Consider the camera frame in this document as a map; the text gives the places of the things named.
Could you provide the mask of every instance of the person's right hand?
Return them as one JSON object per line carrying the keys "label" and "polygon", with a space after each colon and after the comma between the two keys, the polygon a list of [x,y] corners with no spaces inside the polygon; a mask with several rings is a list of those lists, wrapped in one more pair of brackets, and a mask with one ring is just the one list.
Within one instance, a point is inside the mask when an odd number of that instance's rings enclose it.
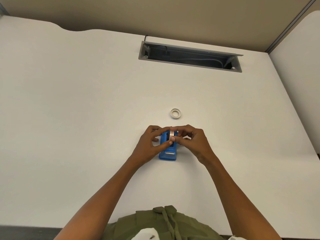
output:
{"label": "person's right hand", "polygon": [[184,125],[170,127],[170,130],[178,131],[178,135],[172,136],[171,140],[188,148],[203,165],[206,165],[211,160],[216,158],[216,155],[212,151],[203,129],[197,129],[191,125]]}

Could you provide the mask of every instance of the white cloth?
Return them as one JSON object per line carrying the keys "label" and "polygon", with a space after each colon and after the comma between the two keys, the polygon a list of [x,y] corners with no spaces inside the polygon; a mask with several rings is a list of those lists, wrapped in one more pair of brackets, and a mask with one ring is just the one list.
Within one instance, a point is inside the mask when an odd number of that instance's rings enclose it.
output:
{"label": "white cloth", "polygon": [[[160,240],[159,234],[154,228],[144,228],[141,229],[137,235],[135,235],[132,240]],[[242,237],[232,236],[229,240],[245,240]]]}

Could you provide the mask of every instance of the person's left arm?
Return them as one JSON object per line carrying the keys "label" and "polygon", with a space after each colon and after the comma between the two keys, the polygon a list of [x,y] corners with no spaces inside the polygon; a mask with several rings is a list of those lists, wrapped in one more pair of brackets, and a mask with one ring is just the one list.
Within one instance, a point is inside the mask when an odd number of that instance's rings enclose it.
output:
{"label": "person's left arm", "polygon": [[150,125],[124,165],[78,210],[54,240],[100,239],[122,192],[134,173],[172,144],[172,141],[166,141],[158,146],[152,145],[152,141],[158,141],[155,137],[167,130],[169,127]]}

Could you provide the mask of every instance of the white desk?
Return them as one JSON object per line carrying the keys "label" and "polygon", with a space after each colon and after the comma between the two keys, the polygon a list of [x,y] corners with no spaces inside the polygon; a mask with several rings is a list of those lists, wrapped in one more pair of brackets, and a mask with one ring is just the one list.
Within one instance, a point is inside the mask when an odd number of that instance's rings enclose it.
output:
{"label": "white desk", "polygon": [[[0,224],[64,226],[148,125],[191,124],[282,237],[320,238],[320,162],[268,54],[147,37],[243,54],[237,73],[138,60],[133,34],[9,16],[0,34]],[[139,169],[111,220],[165,205],[231,233],[185,148]]]}

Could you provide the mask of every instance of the white tape roll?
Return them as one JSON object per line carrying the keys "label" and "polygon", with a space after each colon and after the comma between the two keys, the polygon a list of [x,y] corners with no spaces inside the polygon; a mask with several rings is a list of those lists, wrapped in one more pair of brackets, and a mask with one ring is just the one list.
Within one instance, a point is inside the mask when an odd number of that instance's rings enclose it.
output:
{"label": "white tape roll", "polygon": [[170,116],[171,116],[171,118],[177,120],[178,118],[180,118],[181,112],[180,112],[180,110],[178,110],[177,108],[173,108],[173,109],[170,111]]}
{"label": "white tape roll", "polygon": [[174,136],[174,130],[170,131],[170,135],[169,135],[169,141],[171,140],[171,137]]}

